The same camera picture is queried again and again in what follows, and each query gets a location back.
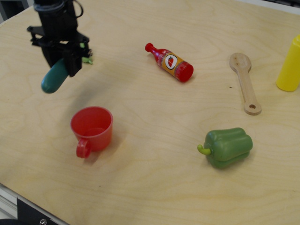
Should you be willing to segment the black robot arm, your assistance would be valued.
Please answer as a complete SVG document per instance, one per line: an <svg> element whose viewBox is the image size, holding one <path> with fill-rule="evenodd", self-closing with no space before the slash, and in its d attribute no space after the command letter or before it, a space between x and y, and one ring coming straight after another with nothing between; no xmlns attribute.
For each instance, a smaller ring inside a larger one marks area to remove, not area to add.
<svg viewBox="0 0 300 225"><path fill-rule="evenodd" d="M77 0L35 0L41 26L29 26L32 45L41 47L50 67L64 60L67 74L75 76L82 68L82 58L90 57L90 39L80 33L77 19L84 13Z"/></svg>

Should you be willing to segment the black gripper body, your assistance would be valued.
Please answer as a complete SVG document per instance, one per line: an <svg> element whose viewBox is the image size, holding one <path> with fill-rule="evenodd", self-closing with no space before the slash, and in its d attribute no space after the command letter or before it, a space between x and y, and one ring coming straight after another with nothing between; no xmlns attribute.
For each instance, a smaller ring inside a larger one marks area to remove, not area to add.
<svg viewBox="0 0 300 225"><path fill-rule="evenodd" d="M75 11L77 4L80 13ZM34 2L41 26L29 26L31 42L35 46L53 46L61 42L84 42L89 38L77 31L77 19L84 13L80 2Z"/></svg>

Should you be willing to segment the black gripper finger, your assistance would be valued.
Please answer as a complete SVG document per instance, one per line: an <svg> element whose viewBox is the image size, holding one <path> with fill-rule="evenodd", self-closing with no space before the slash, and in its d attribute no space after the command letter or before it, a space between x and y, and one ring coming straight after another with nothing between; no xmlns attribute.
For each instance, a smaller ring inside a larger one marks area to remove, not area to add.
<svg viewBox="0 0 300 225"><path fill-rule="evenodd" d="M92 50L89 48L89 42L84 41L84 48L80 47L79 42L67 42L66 49L63 50L63 59L70 77L75 76L82 69L82 57L92 57Z"/></svg>
<svg viewBox="0 0 300 225"><path fill-rule="evenodd" d="M52 68L59 60L63 59L63 44L42 46L41 48L50 68Z"/></svg>

